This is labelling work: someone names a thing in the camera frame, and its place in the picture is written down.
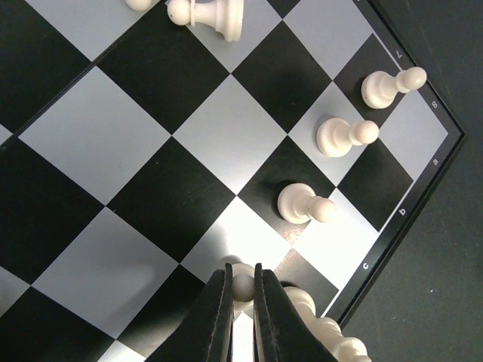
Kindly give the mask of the white chess piece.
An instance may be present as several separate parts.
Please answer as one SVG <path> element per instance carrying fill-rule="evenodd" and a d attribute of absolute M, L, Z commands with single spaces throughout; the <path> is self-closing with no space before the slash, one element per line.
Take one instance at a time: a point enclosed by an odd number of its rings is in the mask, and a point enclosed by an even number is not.
<path fill-rule="evenodd" d="M 335 320 L 315 316 L 315 302 L 306 291 L 297 287 L 284 287 L 284 290 L 310 332 L 338 361 L 372 361 L 360 339 L 345 337 Z"/>

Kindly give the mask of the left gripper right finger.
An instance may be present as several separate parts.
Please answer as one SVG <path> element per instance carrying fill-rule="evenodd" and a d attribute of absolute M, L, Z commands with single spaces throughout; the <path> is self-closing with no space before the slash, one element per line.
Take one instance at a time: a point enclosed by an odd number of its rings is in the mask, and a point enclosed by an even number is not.
<path fill-rule="evenodd" d="M 309 331 L 275 273 L 254 269 L 255 361 L 335 361 Z"/>

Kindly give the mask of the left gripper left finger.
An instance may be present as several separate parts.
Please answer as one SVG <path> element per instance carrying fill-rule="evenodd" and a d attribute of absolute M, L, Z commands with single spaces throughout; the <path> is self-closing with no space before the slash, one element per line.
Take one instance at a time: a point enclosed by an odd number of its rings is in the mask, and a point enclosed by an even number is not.
<path fill-rule="evenodd" d="M 178 328 L 148 361 L 231 361 L 233 308 L 232 266 L 214 271 Z"/>

